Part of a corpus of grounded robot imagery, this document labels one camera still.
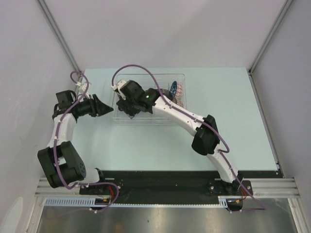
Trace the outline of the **blue triangle pattern bowl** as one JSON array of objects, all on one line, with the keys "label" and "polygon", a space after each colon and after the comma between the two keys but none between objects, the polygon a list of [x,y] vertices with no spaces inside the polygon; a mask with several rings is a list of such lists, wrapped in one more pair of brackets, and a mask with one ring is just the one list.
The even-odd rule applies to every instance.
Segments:
[{"label": "blue triangle pattern bowl", "polygon": [[183,85],[180,82],[173,81],[169,89],[169,94],[172,98],[180,99],[184,94]]}]

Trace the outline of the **black yellow square plate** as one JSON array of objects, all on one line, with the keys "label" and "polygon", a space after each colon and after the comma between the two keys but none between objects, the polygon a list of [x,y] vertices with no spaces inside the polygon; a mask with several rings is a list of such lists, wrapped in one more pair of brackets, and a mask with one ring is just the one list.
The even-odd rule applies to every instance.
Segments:
[{"label": "black yellow square plate", "polygon": [[168,89],[161,89],[163,96],[167,97],[169,100],[173,100],[173,96]]}]

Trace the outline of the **brown lattice pattern bowl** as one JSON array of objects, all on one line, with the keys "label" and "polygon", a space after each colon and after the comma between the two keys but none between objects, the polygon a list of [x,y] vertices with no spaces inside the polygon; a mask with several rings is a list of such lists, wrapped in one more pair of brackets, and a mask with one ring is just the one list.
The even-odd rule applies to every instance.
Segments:
[{"label": "brown lattice pattern bowl", "polygon": [[182,102],[181,100],[177,99],[177,100],[176,100],[176,104],[177,104],[178,106],[184,108],[184,104],[183,104],[183,102]]}]

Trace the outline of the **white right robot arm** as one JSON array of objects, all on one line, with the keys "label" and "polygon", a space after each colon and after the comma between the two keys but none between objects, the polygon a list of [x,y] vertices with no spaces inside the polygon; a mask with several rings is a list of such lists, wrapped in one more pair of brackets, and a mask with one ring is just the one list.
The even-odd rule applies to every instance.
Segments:
[{"label": "white right robot arm", "polygon": [[163,90],[159,87],[144,90],[133,80],[121,80],[112,85],[112,90],[119,97],[117,106],[130,118],[140,112],[148,112],[165,117],[185,129],[193,136],[192,149],[206,156],[217,169],[224,182],[225,191],[235,195],[241,190],[242,184],[237,179],[238,170],[224,156],[229,152],[229,148],[218,133],[214,117],[211,115],[203,117],[189,112],[164,96]]}]

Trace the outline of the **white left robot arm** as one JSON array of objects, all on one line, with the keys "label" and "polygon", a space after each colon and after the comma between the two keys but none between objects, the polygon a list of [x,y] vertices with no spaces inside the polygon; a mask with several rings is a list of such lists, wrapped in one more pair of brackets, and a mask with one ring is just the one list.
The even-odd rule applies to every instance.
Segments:
[{"label": "white left robot arm", "polygon": [[113,108],[101,102],[95,94],[79,101],[73,91],[65,90],[56,93],[56,97],[52,138],[47,147],[37,153],[49,185],[57,188],[75,182],[90,183],[95,193],[102,194],[107,190],[107,181],[101,178],[98,168],[85,166],[71,141],[79,117],[101,117],[112,112]]}]

